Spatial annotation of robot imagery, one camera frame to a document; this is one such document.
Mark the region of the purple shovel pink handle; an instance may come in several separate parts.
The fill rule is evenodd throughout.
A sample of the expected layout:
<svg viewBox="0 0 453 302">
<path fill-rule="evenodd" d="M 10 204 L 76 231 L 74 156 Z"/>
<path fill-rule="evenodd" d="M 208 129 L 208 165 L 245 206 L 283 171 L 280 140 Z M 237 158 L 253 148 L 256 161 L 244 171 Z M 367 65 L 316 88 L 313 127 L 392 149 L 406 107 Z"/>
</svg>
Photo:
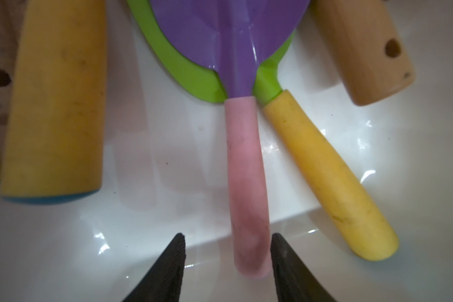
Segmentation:
<svg viewBox="0 0 453 302">
<path fill-rule="evenodd" d="M 307 1 L 152 1 L 166 39 L 190 61 L 215 71 L 226 91 L 225 123 L 234 262 L 245 277 L 271 270 L 268 191 L 260 147 L 259 66 L 291 36 Z"/>
</svg>

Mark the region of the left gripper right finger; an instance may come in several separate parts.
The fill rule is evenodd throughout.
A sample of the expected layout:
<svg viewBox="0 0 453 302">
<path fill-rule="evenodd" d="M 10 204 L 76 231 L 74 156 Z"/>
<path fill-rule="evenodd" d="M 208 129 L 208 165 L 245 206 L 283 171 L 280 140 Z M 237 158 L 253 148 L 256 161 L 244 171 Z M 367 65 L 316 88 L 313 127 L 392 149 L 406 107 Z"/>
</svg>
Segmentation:
<svg viewBox="0 0 453 302">
<path fill-rule="evenodd" d="M 272 236 L 271 259 L 279 301 L 335 302 L 335 299 L 317 281 L 298 254 L 279 233 Z"/>
</svg>

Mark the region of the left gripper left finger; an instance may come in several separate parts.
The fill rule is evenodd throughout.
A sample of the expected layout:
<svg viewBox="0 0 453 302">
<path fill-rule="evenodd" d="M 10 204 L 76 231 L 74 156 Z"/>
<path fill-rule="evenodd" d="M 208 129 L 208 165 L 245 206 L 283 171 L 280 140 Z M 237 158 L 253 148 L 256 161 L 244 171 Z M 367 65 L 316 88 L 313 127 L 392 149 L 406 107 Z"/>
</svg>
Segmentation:
<svg viewBox="0 0 453 302">
<path fill-rule="evenodd" d="M 178 233 L 124 300 L 178 302 L 185 260 L 185 237 L 182 233 Z"/>
</svg>

